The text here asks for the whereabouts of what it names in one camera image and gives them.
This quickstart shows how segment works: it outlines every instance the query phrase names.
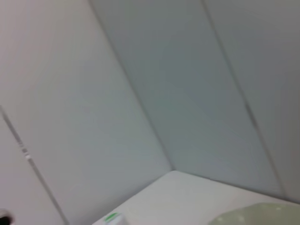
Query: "green object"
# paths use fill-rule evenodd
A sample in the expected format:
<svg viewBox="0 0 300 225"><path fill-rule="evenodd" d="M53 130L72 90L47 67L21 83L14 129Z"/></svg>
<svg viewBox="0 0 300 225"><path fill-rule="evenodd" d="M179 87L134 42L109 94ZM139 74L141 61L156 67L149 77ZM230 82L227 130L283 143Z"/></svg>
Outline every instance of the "green object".
<svg viewBox="0 0 300 225"><path fill-rule="evenodd" d="M300 225L300 207L259 203L224 213L209 225Z"/></svg>
<svg viewBox="0 0 300 225"><path fill-rule="evenodd" d="M115 213L109 215L108 217L106 217L104 221L108 223L108 222L112 221L113 219L115 219L117 216L118 216L118 213L115 212Z"/></svg>

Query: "door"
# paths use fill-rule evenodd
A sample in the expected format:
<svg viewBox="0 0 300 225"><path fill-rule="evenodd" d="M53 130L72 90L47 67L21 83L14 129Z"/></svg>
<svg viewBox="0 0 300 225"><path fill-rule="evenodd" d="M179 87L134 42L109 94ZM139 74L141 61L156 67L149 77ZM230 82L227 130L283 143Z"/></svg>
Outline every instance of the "door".
<svg viewBox="0 0 300 225"><path fill-rule="evenodd" d="M63 221L0 117L0 214L16 225L62 225Z"/></svg>

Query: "black object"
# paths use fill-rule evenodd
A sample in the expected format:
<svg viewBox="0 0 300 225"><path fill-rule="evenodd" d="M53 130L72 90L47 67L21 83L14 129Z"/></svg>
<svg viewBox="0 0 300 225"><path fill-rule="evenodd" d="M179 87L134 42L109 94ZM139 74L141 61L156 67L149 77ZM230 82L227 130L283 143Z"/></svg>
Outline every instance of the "black object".
<svg viewBox="0 0 300 225"><path fill-rule="evenodd" d="M0 225L12 225L13 219L9 216L3 216L0 218Z"/></svg>

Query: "white wall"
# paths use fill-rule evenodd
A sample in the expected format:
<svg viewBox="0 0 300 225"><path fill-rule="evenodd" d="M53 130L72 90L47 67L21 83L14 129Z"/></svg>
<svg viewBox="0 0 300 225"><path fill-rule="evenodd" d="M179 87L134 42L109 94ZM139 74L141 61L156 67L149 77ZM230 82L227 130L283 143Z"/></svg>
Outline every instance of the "white wall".
<svg viewBox="0 0 300 225"><path fill-rule="evenodd" d="M57 210L27 163L2 117L0 118L0 209L16 224L63 225Z"/></svg>
<svg viewBox="0 0 300 225"><path fill-rule="evenodd" d="M0 10L0 103L72 225L170 171L87 1Z"/></svg>
<svg viewBox="0 0 300 225"><path fill-rule="evenodd" d="M291 200L300 201L300 2L208 0Z"/></svg>
<svg viewBox="0 0 300 225"><path fill-rule="evenodd" d="M175 168L282 196L199 0L93 0Z"/></svg>

